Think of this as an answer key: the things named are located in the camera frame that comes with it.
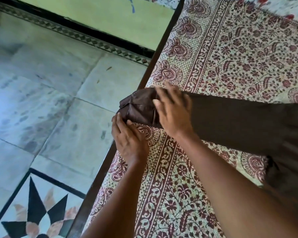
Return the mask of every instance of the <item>left hand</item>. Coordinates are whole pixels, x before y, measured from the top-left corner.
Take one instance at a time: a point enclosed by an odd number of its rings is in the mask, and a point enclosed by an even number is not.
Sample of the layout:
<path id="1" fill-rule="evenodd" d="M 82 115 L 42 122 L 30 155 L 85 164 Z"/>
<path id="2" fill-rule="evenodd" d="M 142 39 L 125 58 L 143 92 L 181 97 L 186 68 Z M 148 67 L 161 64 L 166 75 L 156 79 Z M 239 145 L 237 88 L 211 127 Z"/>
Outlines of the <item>left hand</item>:
<path id="1" fill-rule="evenodd" d="M 112 118 L 111 135 L 114 137 L 117 150 L 128 166 L 146 165 L 149 155 L 146 138 L 130 120 L 125 124 L 120 113 Z"/>

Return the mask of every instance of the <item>brown fabric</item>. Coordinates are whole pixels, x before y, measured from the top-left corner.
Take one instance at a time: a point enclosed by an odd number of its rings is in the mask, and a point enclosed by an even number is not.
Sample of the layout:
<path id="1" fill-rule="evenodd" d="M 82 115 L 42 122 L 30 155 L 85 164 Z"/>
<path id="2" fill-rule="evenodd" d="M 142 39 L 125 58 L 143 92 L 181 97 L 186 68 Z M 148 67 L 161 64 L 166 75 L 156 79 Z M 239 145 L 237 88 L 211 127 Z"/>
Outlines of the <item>brown fabric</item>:
<path id="1" fill-rule="evenodd" d="M 298 104 L 268 104 L 187 93 L 192 125 L 202 140 L 271 157 L 265 182 L 298 205 Z M 138 90 L 120 102 L 124 120 L 162 128 L 154 88 Z"/>

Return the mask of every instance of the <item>tiled floor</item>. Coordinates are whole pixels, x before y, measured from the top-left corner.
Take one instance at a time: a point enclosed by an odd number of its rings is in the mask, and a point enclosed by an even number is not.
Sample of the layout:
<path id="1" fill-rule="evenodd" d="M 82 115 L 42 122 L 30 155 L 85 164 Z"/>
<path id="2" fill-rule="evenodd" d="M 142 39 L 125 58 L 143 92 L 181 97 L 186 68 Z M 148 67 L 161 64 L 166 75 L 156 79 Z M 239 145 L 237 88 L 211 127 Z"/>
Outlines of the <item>tiled floor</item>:
<path id="1" fill-rule="evenodd" d="M 136 90 L 145 70 L 0 13 L 0 238 L 22 235 L 12 221 L 30 237 L 46 234 L 53 222 L 64 235 L 82 202 L 75 192 L 86 194 L 112 142 L 119 101 Z M 42 176 L 29 174 L 30 167 Z M 45 208 L 29 218 L 32 193 Z M 65 196 L 57 208 L 65 214 L 53 218 L 50 210 Z"/>

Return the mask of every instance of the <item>wall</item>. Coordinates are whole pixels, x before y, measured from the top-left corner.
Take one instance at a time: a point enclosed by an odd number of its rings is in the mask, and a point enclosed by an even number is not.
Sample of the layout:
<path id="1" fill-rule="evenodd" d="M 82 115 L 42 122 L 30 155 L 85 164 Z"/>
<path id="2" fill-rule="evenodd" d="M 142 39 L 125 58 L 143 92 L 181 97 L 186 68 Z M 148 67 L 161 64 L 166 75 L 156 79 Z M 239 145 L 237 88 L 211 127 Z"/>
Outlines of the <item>wall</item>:
<path id="1" fill-rule="evenodd" d="M 20 1 L 152 50 L 158 46 L 174 12 L 145 0 Z"/>

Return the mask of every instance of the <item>brown trousers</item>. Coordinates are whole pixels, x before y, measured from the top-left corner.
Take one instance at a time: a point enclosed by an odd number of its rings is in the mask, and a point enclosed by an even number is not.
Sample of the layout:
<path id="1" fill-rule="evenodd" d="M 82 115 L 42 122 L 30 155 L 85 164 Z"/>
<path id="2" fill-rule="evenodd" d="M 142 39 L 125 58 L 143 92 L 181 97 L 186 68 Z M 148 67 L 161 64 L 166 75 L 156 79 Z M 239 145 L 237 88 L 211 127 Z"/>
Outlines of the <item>brown trousers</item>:
<path id="1" fill-rule="evenodd" d="M 265 183 L 298 211 L 298 104 L 268 104 L 187 93 L 193 101 L 192 126 L 202 140 L 268 156 Z M 162 128 L 154 88 L 120 101 L 126 121 Z"/>

